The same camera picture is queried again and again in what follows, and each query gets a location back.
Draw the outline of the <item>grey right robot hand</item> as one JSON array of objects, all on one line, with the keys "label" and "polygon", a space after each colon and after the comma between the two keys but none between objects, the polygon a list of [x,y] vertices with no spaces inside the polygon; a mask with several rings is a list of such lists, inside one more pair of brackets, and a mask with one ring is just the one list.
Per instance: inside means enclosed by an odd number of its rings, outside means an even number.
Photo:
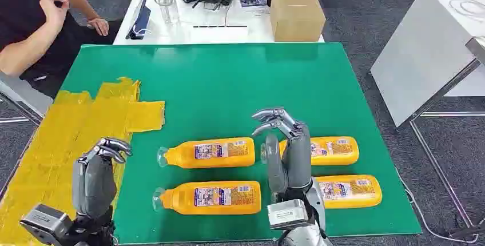
[{"label": "grey right robot hand", "polygon": [[268,184],[273,193],[289,189],[305,189],[312,182],[311,137],[305,123],[295,120],[283,107],[257,111],[252,119],[260,125],[252,132],[255,137],[268,129],[279,130],[286,138],[284,150],[273,134],[267,134],[264,157],[267,163]]}]

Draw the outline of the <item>person's left hand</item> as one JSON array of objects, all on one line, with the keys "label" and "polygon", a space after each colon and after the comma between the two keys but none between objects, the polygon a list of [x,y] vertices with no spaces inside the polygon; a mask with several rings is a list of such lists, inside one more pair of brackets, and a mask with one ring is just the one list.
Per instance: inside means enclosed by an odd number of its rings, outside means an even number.
[{"label": "person's left hand", "polygon": [[96,32],[106,37],[109,34],[109,23],[103,18],[93,18],[88,20],[88,26],[96,30]]}]

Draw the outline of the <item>person's right hand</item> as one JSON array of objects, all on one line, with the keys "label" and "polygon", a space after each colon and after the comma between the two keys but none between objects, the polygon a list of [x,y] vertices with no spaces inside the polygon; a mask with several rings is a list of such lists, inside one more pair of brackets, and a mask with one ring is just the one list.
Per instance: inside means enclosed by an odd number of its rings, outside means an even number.
[{"label": "person's right hand", "polygon": [[70,9],[68,0],[40,0],[39,2],[45,17],[46,23],[57,30],[60,30],[65,21],[67,11]]}]

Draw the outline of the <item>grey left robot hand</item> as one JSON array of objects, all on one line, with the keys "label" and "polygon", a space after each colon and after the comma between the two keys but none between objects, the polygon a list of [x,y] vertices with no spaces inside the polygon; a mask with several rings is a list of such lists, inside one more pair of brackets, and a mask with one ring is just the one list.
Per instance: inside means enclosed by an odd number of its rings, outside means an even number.
[{"label": "grey left robot hand", "polygon": [[117,138],[103,137],[77,158],[73,168],[73,205],[76,212],[91,219],[102,217],[117,193],[113,163],[126,163],[131,145]]}]

